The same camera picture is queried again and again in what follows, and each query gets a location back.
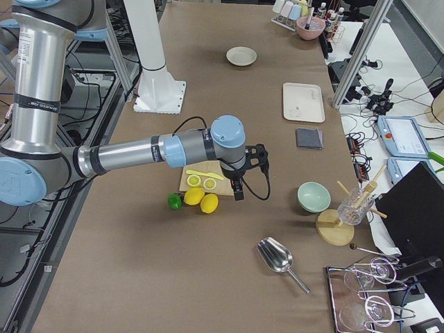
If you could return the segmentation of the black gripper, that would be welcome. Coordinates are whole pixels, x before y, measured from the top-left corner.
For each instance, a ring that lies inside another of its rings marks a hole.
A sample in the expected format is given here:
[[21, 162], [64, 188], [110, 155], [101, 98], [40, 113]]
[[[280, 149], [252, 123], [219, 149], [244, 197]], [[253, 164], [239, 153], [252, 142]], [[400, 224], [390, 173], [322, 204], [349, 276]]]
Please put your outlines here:
[[230, 163], [226, 162], [225, 160], [220, 160], [220, 165], [223, 175], [230, 180], [234, 194], [234, 199], [236, 201], [243, 200], [244, 191], [241, 179], [246, 171], [242, 168], [237, 169], [236, 167], [232, 166]]

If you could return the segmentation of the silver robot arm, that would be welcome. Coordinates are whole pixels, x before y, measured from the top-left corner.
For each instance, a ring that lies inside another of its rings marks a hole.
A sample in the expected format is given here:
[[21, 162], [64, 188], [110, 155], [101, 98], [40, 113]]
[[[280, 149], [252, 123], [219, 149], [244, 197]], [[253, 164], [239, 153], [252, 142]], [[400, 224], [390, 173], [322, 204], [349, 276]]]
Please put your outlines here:
[[15, 1], [19, 24], [17, 75], [9, 138], [1, 143], [1, 201], [25, 206], [83, 178], [154, 162], [184, 167], [219, 160], [241, 200], [246, 170], [245, 132], [231, 115], [209, 128], [156, 135], [105, 146], [56, 144], [62, 80], [69, 40], [108, 34], [104, 1]]

